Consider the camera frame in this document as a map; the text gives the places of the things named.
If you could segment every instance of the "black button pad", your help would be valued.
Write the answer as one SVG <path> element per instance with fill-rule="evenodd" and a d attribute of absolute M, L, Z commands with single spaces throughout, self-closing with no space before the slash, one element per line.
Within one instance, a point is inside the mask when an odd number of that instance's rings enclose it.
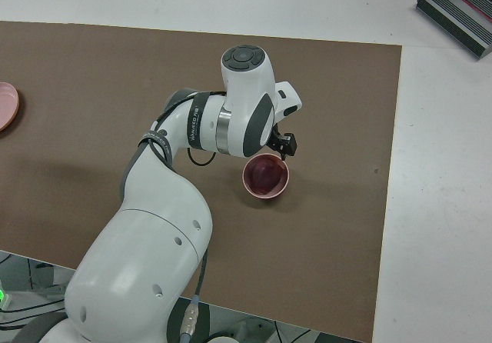
<path fill-rule="evenodd" d="M 222 63 L 234 72 L 247 72 L 257 68 L 264 61 L 264 51 L 253 45 L 238 45 L 227 50 Z"/>

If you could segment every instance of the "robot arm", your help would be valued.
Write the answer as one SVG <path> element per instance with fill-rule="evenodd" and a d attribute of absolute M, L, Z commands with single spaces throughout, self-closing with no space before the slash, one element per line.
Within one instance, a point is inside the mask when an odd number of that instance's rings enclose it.
<path fill-rule="evenodd" d="M 221 59 L 227 93 L 184 89 L 144 134 L 121 185 L 123 202 L 89 248 L 65 294 L 68 319 L 50 343 L 162 343 L 168 317 L 203 258 L 212 221 L 200 192 L 172 169 L 179 148 L 239 157 L 268 144 L 295 153 L 277 123 L 301 107 L 268 55 L 242 45 Z"/>

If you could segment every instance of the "pink bowl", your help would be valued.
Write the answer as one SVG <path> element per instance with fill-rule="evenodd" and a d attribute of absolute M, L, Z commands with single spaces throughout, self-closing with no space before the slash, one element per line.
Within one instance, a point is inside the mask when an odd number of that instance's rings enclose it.
<path fill-rule="evenodd" d="M 285 190 L 289 168 L 285 161 L 271 153 L 254 156 L 243 169 L 243 184 L 254 197 L 270 199 Z"/>
<path fill-rule="evenodd" d="M 17 91 L 9 83 L 0 82 L 0 132 L 14 120 L 17 111 Z"/>

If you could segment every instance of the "white tabletop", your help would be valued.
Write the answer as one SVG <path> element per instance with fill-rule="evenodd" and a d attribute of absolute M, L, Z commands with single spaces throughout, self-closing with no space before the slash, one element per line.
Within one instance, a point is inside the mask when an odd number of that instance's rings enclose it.
<path fill-rule="evenodd" d="M 0 20 L 403 45 L 374 342 L 489 341 L 492 56 L 416 1 L 0 0 Z"/>

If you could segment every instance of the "brown mat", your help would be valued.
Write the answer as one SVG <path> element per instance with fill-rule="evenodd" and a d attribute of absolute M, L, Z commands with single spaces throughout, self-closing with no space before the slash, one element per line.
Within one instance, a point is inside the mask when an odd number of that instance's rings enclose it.
<path fill-rule="evenodd" d="M 243 189 L 244 159 L 175 160 L 214 218 L 203 299 L 370 341 L 399 46 L 0 22 L 0 80 L 22 98 L 0 132 L 0 249 L 75 268 L 166 98 L 221 90 L 221 54 L 243 43 L 263 47 L 301 96 L 280 124 L 299 149 L 270 202 Z"/>

